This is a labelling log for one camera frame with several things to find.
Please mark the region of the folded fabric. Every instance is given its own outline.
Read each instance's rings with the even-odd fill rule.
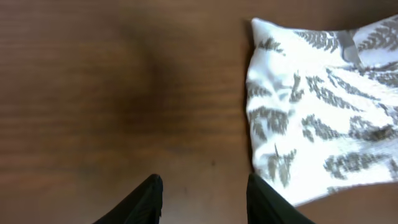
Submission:
[[[356,30],[252,20],[246,112],[258,175],[293,205],[398,181],[398,16]]]

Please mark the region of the leaf print fabric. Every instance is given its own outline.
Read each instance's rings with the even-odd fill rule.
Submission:
[[[252,20],[253,166],[291,204],[398,182],[397,24],[314,31]]]

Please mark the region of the brown wooden surface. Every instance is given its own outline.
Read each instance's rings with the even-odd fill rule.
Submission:
[[[0,0],[0,223],[91,223],[154,172],[162,223],[246,223],[247,20],[344,29],[396,13],[392,0]]]

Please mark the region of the fabric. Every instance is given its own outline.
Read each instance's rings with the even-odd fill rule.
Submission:
[[[398,180],[398,16],[356,30],[252,20],[256,172],[293,205]]]

